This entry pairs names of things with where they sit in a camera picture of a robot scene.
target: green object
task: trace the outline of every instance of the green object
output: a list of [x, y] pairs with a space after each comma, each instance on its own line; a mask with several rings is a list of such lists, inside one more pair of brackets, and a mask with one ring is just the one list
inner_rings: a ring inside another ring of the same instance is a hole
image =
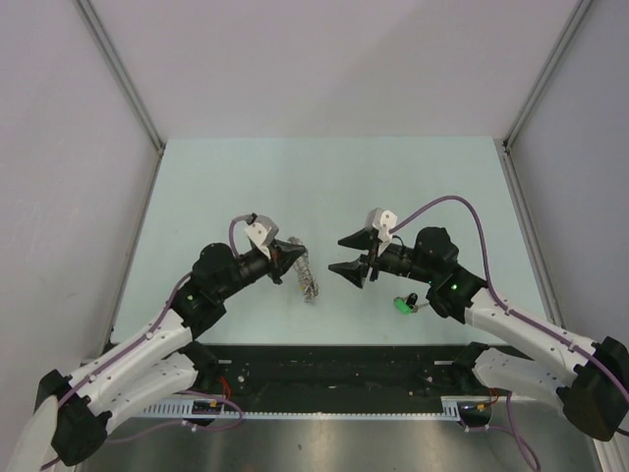
[[397, 308], [402, 313], [402, 315], [409, 315], [413, 313], [413, 309], [409, 307], [402, 298], [396, 298], [393, 301], [393, 305], [395, 305], [395, 308]]

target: metal frame edge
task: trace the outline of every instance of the metal frame edge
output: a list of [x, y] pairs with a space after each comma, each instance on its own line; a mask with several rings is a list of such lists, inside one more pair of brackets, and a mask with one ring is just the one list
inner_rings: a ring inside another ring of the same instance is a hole
[[620, 472], [628, 470], [629, 463], [627, 457], [622, 453], [622, 446], [618, 439], [614, 438], [610, 442], [593, 441], [600, 461], [602, 472]]
[[563, 28], [563, 31], [559, 35], [559, 39], [554, 44], [550, 55], [546, 59], [546, 62], [542, 67], [542, 71], [538, 75], [533, 88], [529, 92], [529, 95], [524, 101], [522, 108], [518, 112], [515, 121], [507, 133], [504, 144], [508, 151], [513, 148], [514, 143], [520, 136], [522, 128], [533, 113], [533, 110], [535, 110], [536, 105], [540, 101], [540, 98], [550, 83], [550, 80], [560, 66], [568, 48], [574, 42], [574, 38], [579, 32], [583, 22], [586, 20], [588, 13], [590, 13], [596, 1], [597, 0], [579, 0], [573, 9], [570, 18]]
[[161, 156], [164, 152], [165, 143], [159, 136], [155, 124], [146, 110], [138, 89], [134, 85], [133, 80], [129, 76], [127, 68], [122, 62], [118, 51], [105, 29], [104, 24], [98, 17], [96, 10], [90, 0], [72, 0], [86, 24], [86, 28], [91, 34], [96, 46], [100, 50], [104, 61], [107, 63], [109, 70], [113, 74], [116, 82], [120, 86], [121, 92], [125, 95], [129, 106], [131, 106], [134, 114], [140, 121], [144, 132], [152, 143], [157, 153]]
[[533, 267], [536, 283], [538, 284], [538, 289], [542, 296], [544, 310], [553, 323], [565, 327], [548, 268], [543, 257], [540, 239], [535, 230], [535, 225], [513, 165], [511, 154], [507, 151], [503, 143], [496, 141], [495, 144], [500, 159], [500, 165], [502, 166], [502, 172], [504, 173], [504, 179], [509, 194], [511, 195], [511, 202], [513, 203], [518, 222], [520, 223], [520, 230], [524, 237], [527, 253], [529, 253], [529, 260]]
[[105, 331], [98, 338], [98, 346], [96, 351], [93, 353], [94, 358], [99, 357], [105, 350], [107, 346], [107, 342], [111, 337], [111, 332], [113, 330], [114, 324], [116, 323], [116, 318], [118, 317], [118, 312], [120, 311], [120, 306], [122, 304], [122, 299], [125, 294], [125, 288], [127, 287], [127, 282], [129, 281], [129, 275], [131, 274], [131, 267], [133, 266], [134, 258], [136, 256], [136, 250], [138, 249], [138, 243], [140, 242], [140, 237], [142, 235], [142, 230], [144, 227], [144, 221], [146, 220], [146, 215], [148, 214], [148, 207], [150, 205], [150, 200], [153, 195], [153, 191], [155, 190], [155, 183], [157, 182], [157, 176], [159, 174], [159, 168], [161, 167], [162, 156], [159, 156], [155, 162], [154, 169], [152, 170], [152, 175], [150, 177], [150, 182], [148, 184], [148, 190], [146, 192], [146, 196], [143, 200], [143, 209], [142, 214], [140, 216], [140, 220], [138, 221], [138, 225], [134, 230], [134, 240], [132, 243], [131, 250], [129, 252], [129, 258], [127, 263], [125, 264], [125, 271], [122, 276], [122, 280], [120, 282], [118, 291], [116, 293], [116, 302], [114, 305], [113, 311], [110, 313], [109, 321], [105, 328]]

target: white wall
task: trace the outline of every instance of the white wall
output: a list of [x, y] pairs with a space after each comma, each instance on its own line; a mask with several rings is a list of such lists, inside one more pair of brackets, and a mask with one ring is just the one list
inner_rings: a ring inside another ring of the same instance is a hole
[[68, 0], [0, 15], [0, 469], [102, 338], [157, 157]]
[[595, 2], [514, 148], [574, 329], [629, 345], [629, 2]]
[[93, 3], [168, 138], [503, 138], [577, 2]]

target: small black component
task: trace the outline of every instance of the small black component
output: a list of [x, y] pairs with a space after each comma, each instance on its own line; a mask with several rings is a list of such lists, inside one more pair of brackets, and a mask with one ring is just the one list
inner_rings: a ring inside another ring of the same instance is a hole
[[365, 259], [366, 256], [360, 256], [351, 263], [330, 264], [327, 268], [332, 272], [338, 273], [341, 277], [353, 283], [358, 288], [363, 288], [370, 270]]
[[193, 341], [179, 352], [190, 359], [197, 370], [197, 379], [193, 384], [193, 389], [206, 391], [211, 388], [216, 380], [219, 364], [218, 358], [211, 353], [208, 346], [200, 342]]
[[[61, 399], [71, 387], [59, 371], [51, 371], [39, 381], [36, 407], [51, 395]], [[52, 447], [67, 466], [77, 465], [94, 454], [107, 439], [105, 428], [110, 412], [98, 416], [87, 407], [89, 398], [74, 394], [57, 413], [57, 430]]]
[[189, 280], [179, 289], [171, 308], [190, 327], [193, 339], [214, 326], [227, 313], [225, 305], [205, 297], [199, 286]]
[[420, 297], [417, 296], [417, 293], [412, 293], [408, 297], [406, 297], [406, 305], [409, 308], [414, 308], [417, 305], [417, 301]]
[[470, 428], [478, 428], [489, 424], [491, 420], [491, 406], [480, 408], [479, 403], [459, 402], [459, 415], [461, 425]]
[[[627, 388], [629, 353], [620, 342], [606, 337], [595, 344], [594, 357], [601, 361]], [[575, 368], [577, 378], [570, 386], [557, 389], [563, 401], [563, 414], [586, 435], [599, 441], [610, 441], [629, 411], [629, 405], [618, 388], [592, 362]]]
[[432, 309], [443, 318], [465, 324], [465, 309], [487, 284], [468, 270], [456, 265], [450, 273], [435, 275], [426, 295]]
[[193, 415], [220, 413], [220, 409], [220, 405], [212, 400], [195, 400], [193, 402]]
[[445, 228], [422, 229], [415, 239], [413, 262], [431, 272], [444, 273], [457, 265], [459, 248], [450, 240]]
[[354, 234], [338, 240], [338, 245], [359, 251], [371, 251], [373, 243], [377, 245], [377, 230], [363, 228]]
[[474, 385], [478, 382], [472, 370], [474, 369], [474, 366], [476, 366], [476, 360], [479, 356], [488, 349], [489, 346], [486, 344], [471, 342], [461, 351], [452, 363], [454, 376], [458, 380], [459, 385], [461, 385], [463, 392], [470, 392], [474, 388]]
[[271, 270], [268, 276], [277, 285], [282, 283], [280, 277], [288, 272], [297, 259], [307, 252], [305, 246], [285, 243], [278, 239], [273, 240], [268, 249], [271, 253]]

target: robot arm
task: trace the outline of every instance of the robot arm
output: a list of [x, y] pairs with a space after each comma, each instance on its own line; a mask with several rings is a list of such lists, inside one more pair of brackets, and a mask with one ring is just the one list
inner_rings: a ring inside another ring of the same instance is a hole
[[64, 377], [52, 371], [40, 381], [37, 405], [59, 400], [52, 446], [66, 465], [78, 464], [133, 414], [171, 393], [213, 381], [218, 360], [196, 343], [226, 310], [224, 302], [268, 275], [276, 284], [306, 252], [275, 239], [277, 226], [252, 215], [246, 233], [252, 249], [235, 255], [216, 243], [200, 253], [164, 310], [136, 335]]
[[458, 364], [487, 386], [500, 386], [562, 409], [587, 435], [609, 441], [629, 404], [616, 385], [590, 357], [622, 383], [629, 384], [629, 354], [618, 341], [603, 343], [509, 306], [490, 283], [460, 266], [458, 248], [444, 228], [427, 227], [413, 248], [392, 243], [397, 217], [380, 208], [370, 212], [365, 227], [338, 244], [366, 251], [351, 263], [329, 266], [359, 288], [381, 272], [429, 285], [427, 300], [438, 315], [494, 334], [533, 361], [506, 356], [473, 343]]

